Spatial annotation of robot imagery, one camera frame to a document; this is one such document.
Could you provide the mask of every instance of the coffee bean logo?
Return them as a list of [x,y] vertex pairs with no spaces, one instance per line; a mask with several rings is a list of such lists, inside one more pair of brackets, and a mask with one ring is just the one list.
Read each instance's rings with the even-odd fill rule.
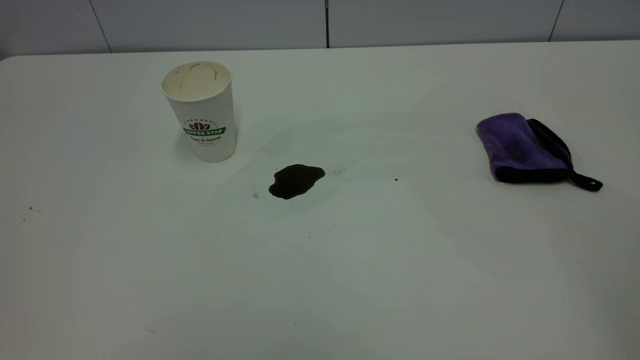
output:
[[209,130],[211,128],[208,124],[203,124],[201,122],[194,122],[193,124],[189,124],[189,127],[193,130]]

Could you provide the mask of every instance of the black trim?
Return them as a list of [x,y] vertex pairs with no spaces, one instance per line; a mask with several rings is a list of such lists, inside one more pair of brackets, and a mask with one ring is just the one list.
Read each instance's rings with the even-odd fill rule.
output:
[[569,179],[570,173],[565,168],[520,170],[513,167],[499,167],[495,171],[495,177],[503,183],[559,183]]
[[568,176],[564,179],[571,179],[571,181],[579,188],[583,188],[591,192],[597,192],[602,188],[602,183],[600,181],[593,179],[592,177],[580,175],[573,170],[569,147],[564,143],[564,141],[562,141],[562,139],[560,139],[560,137],[551,131],[551,129],[536,119],[529,119],[527,120],[527,123],[538,141],[540,141],[540,144],[550,152],[551,155],[562,160],[566,167],[568,167]]

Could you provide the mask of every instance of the coffee puddle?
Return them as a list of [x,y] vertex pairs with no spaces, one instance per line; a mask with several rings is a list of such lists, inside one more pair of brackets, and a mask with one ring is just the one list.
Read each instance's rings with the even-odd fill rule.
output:
[[285,167],[273,177],[275,183],[269,187],[269,192],[275,197],[291,199],[311,189],[318,179],[324,177],[324,170],[296,164]]

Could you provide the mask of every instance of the white paper cup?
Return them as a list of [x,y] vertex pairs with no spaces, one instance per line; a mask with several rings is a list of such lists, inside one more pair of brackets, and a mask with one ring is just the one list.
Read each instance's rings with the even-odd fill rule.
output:
[[162,80],[180,126],[198,159],[222,161],[236,150],[231,72],[212,61],[191,61],[175,67]]

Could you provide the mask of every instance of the white table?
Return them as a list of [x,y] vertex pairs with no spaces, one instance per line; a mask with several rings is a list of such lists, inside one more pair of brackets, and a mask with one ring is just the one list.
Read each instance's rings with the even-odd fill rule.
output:
[[[160,93],[234,73],[236,153]],[[0,358],[639,359],[640,42],[0,63]],[[516,111],[605,185],[496,182]],[[273,173],[327,176],[277,199]]]

